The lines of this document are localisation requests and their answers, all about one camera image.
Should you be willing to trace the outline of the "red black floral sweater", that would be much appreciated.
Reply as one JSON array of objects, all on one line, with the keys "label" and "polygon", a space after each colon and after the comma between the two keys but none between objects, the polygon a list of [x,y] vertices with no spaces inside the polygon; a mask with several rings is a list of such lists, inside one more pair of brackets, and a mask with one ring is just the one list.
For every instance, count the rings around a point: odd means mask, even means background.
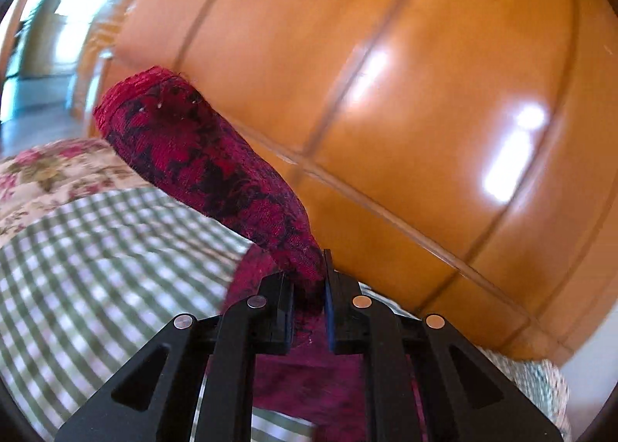
[{"label": "red black floral sweater", "polygon": [[196,437],[245,441],[254,408],[310,421],[318,441],[430,436],[401,326],[333,268],[295,193],[181,76],[154,67],[96,107],[144,180],[248,239],[209,365]]}]

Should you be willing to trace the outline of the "green white checkered bedsheet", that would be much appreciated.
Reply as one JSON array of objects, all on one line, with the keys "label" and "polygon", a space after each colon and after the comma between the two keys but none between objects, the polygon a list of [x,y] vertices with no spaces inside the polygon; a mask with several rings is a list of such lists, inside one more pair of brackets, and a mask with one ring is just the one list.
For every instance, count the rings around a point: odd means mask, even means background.
[{"label": "green white checkered bedsheet", "polygon": [[1,250],[1,378],[43,440],[172,317],[218,315],[267,255],[152,188],[54,203]]}]

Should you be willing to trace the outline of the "floral quilt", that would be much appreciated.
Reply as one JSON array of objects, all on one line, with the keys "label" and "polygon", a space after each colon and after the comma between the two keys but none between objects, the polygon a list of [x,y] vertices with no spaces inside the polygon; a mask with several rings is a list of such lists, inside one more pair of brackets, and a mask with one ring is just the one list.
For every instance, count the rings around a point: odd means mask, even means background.
[{"label": "floral quilt", "polygon": [[63,139],[1,160],[1,242],[72,200],[149,185],[102,139]]}]

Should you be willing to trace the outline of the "glass door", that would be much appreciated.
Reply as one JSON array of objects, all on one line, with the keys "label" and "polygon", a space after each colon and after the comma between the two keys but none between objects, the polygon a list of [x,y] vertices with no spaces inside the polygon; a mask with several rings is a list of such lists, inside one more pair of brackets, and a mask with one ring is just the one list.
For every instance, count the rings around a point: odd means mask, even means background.
[{"label": "glass door", "polygon": [[1,23],[1,122],[27,109],[26,90],[49,80],[66,99],[95,18],[112,0],[15,0]]}]

